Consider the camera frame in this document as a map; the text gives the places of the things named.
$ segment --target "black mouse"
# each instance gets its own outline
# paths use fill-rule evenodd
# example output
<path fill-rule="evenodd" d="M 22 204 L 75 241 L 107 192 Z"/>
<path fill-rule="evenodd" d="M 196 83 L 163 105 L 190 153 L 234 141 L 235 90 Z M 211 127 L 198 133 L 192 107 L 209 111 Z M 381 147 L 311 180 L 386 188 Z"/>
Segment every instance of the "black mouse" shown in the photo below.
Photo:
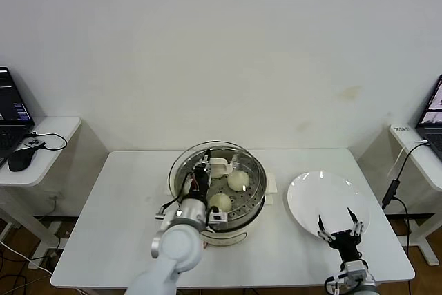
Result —
<path fill-rule="evenodd" d="M 34 148 L 20 149 L 15 151 L 8 158 L 9 169 L 12 172 L 18 172 L 27 169 L 30 165 L 30 162 L 32 161 L 34 153 Z"/>

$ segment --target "laptop keyboard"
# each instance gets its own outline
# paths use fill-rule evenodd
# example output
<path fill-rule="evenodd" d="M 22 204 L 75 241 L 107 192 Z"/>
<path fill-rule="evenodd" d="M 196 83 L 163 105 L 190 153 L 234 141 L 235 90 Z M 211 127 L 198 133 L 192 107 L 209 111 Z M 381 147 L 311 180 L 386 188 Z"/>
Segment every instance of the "laptop keyboard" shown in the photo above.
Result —
<path fill-rule="evenodd" d="M 8 150 L 17 143 L 21 131 L 0 131 L 0 150 Z"/>
<path fill-rule="evenodd" d="M 442 134 L 427 134 L 425 136 L 439 151 L 442 151 Z"/>

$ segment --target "black cable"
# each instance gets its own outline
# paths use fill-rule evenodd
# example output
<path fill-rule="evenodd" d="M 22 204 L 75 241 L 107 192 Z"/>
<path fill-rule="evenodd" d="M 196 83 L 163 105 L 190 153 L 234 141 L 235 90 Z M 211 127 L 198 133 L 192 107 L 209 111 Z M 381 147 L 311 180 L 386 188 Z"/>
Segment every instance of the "black cable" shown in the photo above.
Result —
<path fill-rule="evenodd" d="M 57 236 L 57 237 L 58 237 L 58 243 L 57 243 L 57 247 L 55 248 L 55 251 L 57 251 L 57 250 L 60 248 L 60 243 L 61 243 L 61 238 L 60 238 L 59 236 Z M 32 253 L 36 250 L 36 248 L 39 246 L 39 244 L 40 244 L 40 241 L 37 242 L 37 244 L 32 248 L 32 250 L 31 250 L 29 256 L 32 255 Z M 43 258 L 43 262 L 42 262 L 42 263 L 44 263 L 44 260 L 45 260 L 45 259 L 49 259 L 49 258 L 50 258 L 50 256 L 44 256 L 44 258 Z M 19 277 L 22 276 L 23 270 L 25 269 L 26 264 L 28 264 L 28 263 L 29 263 L 29 262 L 28 262 L 27 260 L 25 260 L 25 261 L 24 261 L 24 264 L 21 266 L 21 269 L 20 269 L 20 271 L 19 271 L 17 277 L 15 278 L 14 285 L 12 286 L 13 289 L 17 286 L 17 282 L 18 282 L 18 280 L 19 280 Z M 23 293 L 23 295 L 26 295 L 26 287 L 24 288 L 24 293 Z"/>
<path fill-rule="evenodd" d="M 44 258 L 50 258 L 49 256 L 42 256 L 42 257 L 35 257 L 35 258 L 30 258 L 30 260 L 37 260 L 37 259 L 44 259 Z M 6 258 L 3 257 L 4 260 L 8 261 L 8 262 L 12 262 L 12 263 L 24 263 L 24 262 L 28 262 L 28 260 L 18 260 L 18 259 L 10 259 L 10 258 Z"/>
<path fill-rule="evenodd" d="M 164 205 L 161 206 L 161 208 L 162 208 L 163 211 L 164 211 L 165 209 L 167 209 L 168 207 L 170 207 L 173 203 L 175 203 L 175 202 L 178 200 L 178 198 L 180 198 L 180 196 L 181 196 L 181 194 L 182 194 L 182 191 L 184 190 L 184 185 L 186 184 L 187 177 L 188 177 L 189 175 L 191 175 L 191 174 L 192 174 L 192 172 L 188 172 L 188 173 L 184 176 L 184 180 L 182 181 L 182 186 L 181 186 L 180 192 L 178 193 L 177 197 L 175 197 L 175 198 L 174 198 L 173 200 L 171 200 L 170 202 L 167 202 L 166 204 L 164 204 Z"/>
<path fill-rule="evenodd" d="M 212 211 L 219 212 L 220 210 L 215 205 L 213 205 L 212 207 L 209 207 L 209 210 L 207 210 L 207 213 L 206 213 L 206 226 L 209 226 L 209 217 L 210 217 L 210 213 Z"/>
<path fill-rule="evenodd" d="M 417 148 L 419 148 L 420 146 L 423 146 L 423 145 L 428 145 L 428 143 L 420 143 L 420 144 L 416 145 L 413 149 L 411 149 L 409 153 L 407 153 L 407 155 L 405 156 L 405 159 L 404 159 L 404 161 L 402 163 L 401 170 L 399 171 L 398 176 L 396 177 L 396 181 L 399 181 L 399 178 L 400 178 L 400 176 L 401 176 L 401 174 L 403 172 L 403 169 L 405 167 L 405 163 L 407 162 L 409 156 L 412 154 L 412 152 L 414 150 L 416 150 Z"/>
<path fill-rule="evenodd" d="M 400 202 L 405 210 L 405 217 L 407 218 L 407 247 L 405 248 L 405 253 L 407 254 L 407 258 L 409 258 L 408 257 L 408 250 L 410 248 L 410 233 L 411 233 L 410 232 L 410 215 L 408 214 L 407 206 L 400 198 L 393 196 L 392 200 L 397 200 L 398 202 Z M 412 295 L 412 283 L 410 280 L 408 280 L 408 294 Z"/>
<path fill-rule="evenodd" d="M 385 193 L 383 199 L 382 199 L 382 210 L 384 210 L 388 204 L 392 201 L 394 195 L 396 195 L 396 191 L 399 188 L 399 185 L 401 184 L 401 181 L 399 181 L 400 176 L 402 175 L 402 172 L 405 168 L 405 165 L 407 163 L 408 158 L 411 156 L 412 152 L 414 150 L 416 150 L 417 148 L 419 148 L 420 146 L 423 145 L 428 145 L 428 143 L 420 143 L 418 145 L 416 145 L 413 149 L 410 150 L 409 153 L 407 153 L 407 155 L 405 156 L 405 159 L 402 163 L 402 167 L 401 170 L 398 173 L 398 176 L 396 177 L 396 179 L 392 180 L 392 183 L 390 183 L 387 192 Z"/>
<path fill-rule="evenodd" d="M 52 210 L 50 210 L 47 214 L 45 214 L 44 216 L 41 216 L 40 218 L 37 218 L 37 220 L 42 220 L 43 218 L 49 216 L 51 213 L 53 213 L 55 210 L 57 209 L 57 198 L 54 199 L 54 207 L 52 208 Z"/>
<path fill-rule="evenodd" d="M 8 290 L 6 293 L 2 293 L 2 295 L 10 294 L 10 293 L 12 293 L 12 292 L 15 291 L 15 290 L 18 290 L 18 289 L 20 289 L 20 288 L 26 287 L 26 286 L 28 286 L 28 285 L 31 285 L 31 284 L 33 284 L 33 283 L 36 283 L 37 281 L 40 281 L 40 280 L 43 280 L 43 279 L 45 279 L 45 278 L 49 278 L 49 277 L 50 277 L 50 274 L 46 274 L 45 276 L 42 276 L 42 277 L 37 278 L 37 279 L 34 279 L 34 280 L 32 280 L 32 281 L 30 281 L 30 282 L 28 282 L 28 283 L 25 283 L 24 285 L 21 285 L 21 286 L 18 286 L 18 287 L 12 288 L 11 290 Z"/>
<path fill-rule="evenodd" d="M 3 262 L 4 262 L 3 252 L 1 250 L 0 250 L 0 257 L 1 257 L 1 266 L 0 266 L 0 272 L 1 272 L 1 270 L 3 269 Z"/>
<path fill-rule="evenodd" d="M 0 280 L 2 280 L 4 278 L 13 277 L 13 276 L 16 277 L 16 279 L 15 279 L 16 281 L 18 280 L 18 278 L 23 278 L 25 280 L 25 283 L 23 284 L 23 295 L 26 295 L 26 290 L 27 290 L 26 286 L 28 285 L 28 279 L 24 275 L 21 275 L 21 274 L 5 274 L 4 276 L 0 277 Z"/>
<path fill-rule="evenodd" d="M 66 138 L 64 138 L 63 136 L 58 135 L 56 133 L 37 134 L 36 132 L 32 132 L 32 133 L 29 133 L 29 134 L 25 135 L 25 137 L 37 137 L 37 136 L 57 136 L 57 137 L 61 138 L 64 141 L 64 146 L 62 146 L 61 148 L 53 149 L 53 148 L 48 148 L 47 146 L 43 146 L 43 147 L 40 148 L 40 149 L 43 149 L 43 150 L 58 151 L 58 150 L 63 150 L 64 148 L 66 148 L 68 146 L 68 141 L 66 140 Z"/>

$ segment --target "table leg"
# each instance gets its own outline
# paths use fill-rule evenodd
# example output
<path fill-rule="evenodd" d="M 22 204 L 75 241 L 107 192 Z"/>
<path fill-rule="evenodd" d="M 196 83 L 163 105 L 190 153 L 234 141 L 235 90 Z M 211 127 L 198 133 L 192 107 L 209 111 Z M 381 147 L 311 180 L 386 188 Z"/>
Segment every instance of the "table leg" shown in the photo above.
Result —
<path fill-rule="evenodd" d="M 423 257 L 428 265 L 439 265 L 439 259 L 427 241 L 433 231 L 442 226 L 442 213 L 434 214 L 430 219 L 425 221 L 421 226 L 418 226 L 416 221 L 410 220 L 410 246 L 417 246 L 422 252 Z M 399 242 L 403 247 L 407 245 L 407 236 L 398 236 Z"/>
<path fill-rule="evenodd" d="M 3 241 L 5 239 L 11 228 L 12 228 L 12 223 L 8 222 L 8 224 L 5 226 L 4 230 L 0 234 L 0 241 Z"/>
<path fill-rule="evenodd" d="M 14 218 L 12 218 L 9 214 L 7 214 L 2 209 L 0 209 L 0 218 L 5 220 L 8 224 L 12 224 L 12 226 L 15 229 L 18 229 L 21 226 L 16 220 L 14 220 Z"/>
<path fill-rule="evenodd" d="M 31 231 L 36 237 L 48 245 L 57 245 L 58 238 L 49 229 L 43 226 L 26 207 L 20 204 L 7 190 L 0 188 L 0 208 L 17 222 Z"/>
<path fill-rule="evenodd" d="M 55 234 L 58 232 L 60 226 L 61 226 L 61 221 L 53 221 L 49 226 L 49 230 Z M 64 249 L 67 242 L 68 242 L 67 238 L 60 238 L 60 244 L 57 246 L 57 245 L 47 245 L 44 241 L 41 241 L 37 249 L 34 251 L 34 254 L 32 255 L 32 260 L 34 261 L 35 264 L 40 266 L 41 263 L 43 262 L 43 258 L 40 259 L 36 258 L 46 256 L 46 253 L 48 252 L 49 249 L 55 249 L 55 248 Z M 37 269 L 37 268 L 38 267 L 36 267 L 34 264 L 31 263 L 28 264 L 28 269 Z"/>

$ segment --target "wire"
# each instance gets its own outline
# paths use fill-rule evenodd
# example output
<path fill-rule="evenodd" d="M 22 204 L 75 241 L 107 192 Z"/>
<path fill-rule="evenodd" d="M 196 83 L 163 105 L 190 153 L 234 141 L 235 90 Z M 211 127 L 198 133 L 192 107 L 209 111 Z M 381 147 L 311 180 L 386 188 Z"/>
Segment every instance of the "wire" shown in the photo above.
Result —
<path fill-rule="evenodd" d="M 423 146 L 423 145 L 428 145 L 428 143 L 427 142 L 426 143 L 420 143 L 419 145 L 416 145 L 413 149 L 411 149 L 409 153 L 407 153 L 407 155 L 405 156 L 405 159 L 404 159 L 404 161 L 402 163 L 401 170 L 399 171 L 398 176 L 396 177 L 396 180 L 399 180 L 399 178 L 400 178 L 400 176 L 401 176 L 401 174 L 403 172 L 403 169 L 405 167 L 405 164 L 407 163 L 407 160 L 410 157 L 410 155 L 412 154 L 412 152 L 414 150 L 416 150 L 417 148 L 419 148 L 420 146 Z"/>
<path fill-rule="evenodd" d="M 39 246 L 39 242 L 37 242 L 37 243 L 35 244 L 35 246 L 31 249 L 31 251 L 30 251 L 30 255 L 32 254 L 32 252 L 34 252 L 34 251 L 36 250 L 36 248 L 37 248 L 38 246 Z M 19 275 L 21 275 L 21 273 L 22 273 L 23 270 L 25 269 L 26 263 L 24 263 L 24 264 L 21 266 L 20 271 L 19 271 Z M 15 287 L 17 286 L 17 283 L 18 283 L 18 282 L 19 282 L 19 276 L 17 276 L 17 277 L 15 278 L 14 285 L 12 286 L 12 288 L 15 288 Z"/>
<path fill-rule="evenodd" d="M 399 152 L 398 157 L 397 157 L 396 160 L 394 161 L 392 168 L 388 171 L 388 173 L 387 173 L 387 178 L 389 177 L 390 173 L 393 171 L 394 167 L 396 166 L 396 164 L 398 163 L 399 159 L 401 158 L 402 152 L 403 152 L 407 147 L 409 147 L 410 145 L 412 145 L 412 144 L 418 144 L 418 143 L 428 143 L 428 141 L 427 141 L 427 140 L 414 141 L 414 142 L 411 142 L 411 143 L 408 143 L 408 144 L 404 145 L 403 148 L 401 149 L 401 152 Z"/>
<path fill-rule="evenodd" d="M 15 251 L 14 249 L 10 248 L 10 247 L 7 246 L 3 241 L 0 241 L 0 244 L 2 244 L 5 248 L 7 248 L 7 249 L 9 249 L 10 251 L 12 251 L 14 254 L 17 254 L 17 255 L 19 255 L 19 256 L 25 258 L 29 263 L 31 263 L 32 265 L 34 265 L 37 269 L 42 269 L 43 271 L 46 271 L 46 272 L 48 272 L 50 275 L 52 275 L 52 272 L 51 272 L 51 271 L 49 271 L 49 270 L 47 270 L 47 269 L 45 269 L 45 268 L 39 266 L 38 264 L 32 262 L 31 259 L 29 259 L 28 257 L 26 257 L 26 256 L 23 255 L 23 254 L 20 254 L 18 251 Z"/>
<path fill-rule="evenodd" d="M 178 198 L 180 198 L 180 196 L 181 196 L 181 194 L 182 194 L 182 191 L 184 190 L 184 185 L 186 184 L 187 177 L 188 177 L 189 175 L 191 175 L 191 174 L 192 174 L 192 172 L 188 172 L 188 173 L 186 174 L 186 176 L 184 176 L 184 180 L 182 181 L 182 186 L 181 186 L 180 192 L 178 193 L 177 197 L 175 197 L 175 198 L 174 198 L 173 200 L 171 200 L 170 202 L 167 202 L 166 204 L 164 204 L 163 206 L 161 206 L 162 211 L 164 211 L 165 209 L 167 209 L 168 207 L 170 207 L 173 203 L 175 203 L 175 202 L 178 200 Z"/>
<path fill-rule="evenodd" d="M 4 262 L 2 251 L 0 251 L 0 257 L 1 257 L 1 266 L 0 266 L 0 272 L 1 272 L 1 270 L 3 269 L 3 262 Z"/>
<path fill-rule="evenodd" d="M 59 238 L 57 248 L 55 249 L 56 251 L 58 250 L 58 248 L 59 248 L 59 246 L 60 246 L 60 242 L 61 242 L 61 239 Z M 18 251 L 15 251 L 14 249 L 11 249 L 9 246 L 7 246 L 5 243 L 3 243 L 3 241 L 0 241 L 0 244 L 2 244 L 4 247 L 6 247 L 7 249 L 9 249 L 9 250 L 12 251 L 13 253 L 15 253 L 15 254 L 17 254 L 17 255 L 19 255 L 19 256 L 25 258 L 29 263 L 31 263 L 32 265 L 34 265 L 37 269 L 41 269 L 41 270 L 43 270 L 43 271 L 45 271 L 45 272 L 48 272 L 50 275 L 52 275 L 52 272 L 51 272 L 51 271 L 49 271 L 48 269 L 45 269 L 44 267 L 38 266 L 38 264 L 35 264 L 34 262 L 32 262 L 31 259 L 29 259 L 28 257 L 24 256 L 23 254 L 20 254 Z M 78 289 L 78 288 L 75 288 L 75 290 L 77 290 L 77 292 L 79 292 L 80 294 L 87 295 L 87 293 L 83 292 L 82 290 L 80 290 L 80 289 Z"/>
<path fill-rule="evenodd" d="M 209 226 L 209 218 L 210 218 L 210 213 L 212 211 L 219 212 L 220 210 L 215 205 L 209 207 L 209 210 L 207 210 L 207 213 L 206 213 L 206 226 Z"/>
<path fill-rule="evenodd" d="M 55 197 L 54 199 L 54 207 L 52 208 L 52 210 L 50 210 L 47 214 L 45 214 L 44 216 L 41 216 L 40 218 L 38 218 L 37 220 L 41 220 L 43 218 L 46 218 L 47 216 L 49 216 L 51 213 L 53 213 L 55 211 L 55 209 L 57 208 L 57 197 Z"/>
<path fill-rule="evenodd" d="M 24 285 L 21 285 L 20 288 L 25 287 L 25 289 L 23 290 L 23 295 L 26 295 L 26 286 L 28 285 L 28 279 L 25 276 L 22 276 L 21 274 L 5 274 L 4 276 L 0 277 L 0 280 L 3 278 L 8 278 L 8 277 L 13 277 L 15 276 L 16 278 L 23 278 L 25 283 Z"/>
<path fill-rule="evenodd" d="M 20 288 L 26 287 L 27 285 L 30 285 L 31 283 L 36 283 L 37 281 L 40 281 L 41 279 L 45 279 L 45 278 L 49 278 L 49 277 L 50 277 L 50 276 L 42 276 L 41 278 L 38 278 L 38 279 L 35 279 L 35 280 L 30 281 L 29 283 L 25 283 L 24 285 L 21 285 L 21 286 L 18 286 L 18 287 L 12 288 L 11 290 L 8 290 L 6 293 L 2 293 L 2 295 L 7 295 L 7 294 L 9 294 L 9 293 L 12 293 L 12 292 L 16 291 L 17 289 L 20 289 Z"/>
<path fill-rule="evenodd" d="M 195 174 L 192 174 L 192 179 L 193 179 L 193 182 L 196 184 L 196 189 L 199 191 L 200 185 L 198 184 L 198 181 L 195 179 Z"/>
<path fill-rule="evenodd" d="M 50 258 L 50 256 L 35 257 L 35 258 L 30 258 L 30 259 L 31 260 L 38 260 L 38 259 L 44 259 L 44 258 Z M 6 260 L 8 262 L 12 262 L 12 263 L 24 263 L 24 262 L 27 262 L 27 260 L 10 259 L 10 258 L 6 258 L 6 257 L 3 257 L 3 256 L 2 256 L 2 259 Z"/>
<path fill-rule="evenodd" d="M 393 196 L 392 200 L 397 200 L 398 202 L 400 202 L 403 206 L 403 209 L 405 210 L 405 217 L 407 218 L 407 247 L 405 248 L 405 253 L 407 254 L 407 258 L 409 258 L 408 251 L 410 248 L 410 215 L 408 214 L 407 205 L 405 205 L 405 203 L 400 198 Z M 410 280 L 408 280 L 408 294 L 412 295 L 412 283 Z"/>
<path fill-rule="evenodd" d="M 37 134 L 36 132 L 32 132 L 30 134 L 27 134 L 26 137 L 37 137 L 37 136 L 57 136 L 59 138 L 61 138 L 64 141 L 64 145 L 60 148 L 48 148 L 47 146 L 43 146 L 40 149 L 43 150 L 49 150 L 49 151 L 58 151 L 58 150 L 63 150 L 64 148 L 66 148 L 68 146 L 68 141 L 66 140 L 66 138 L 64 138 L 61 135 L 58 135 L 56 133 L 47 133 L 47 134 Z"/>

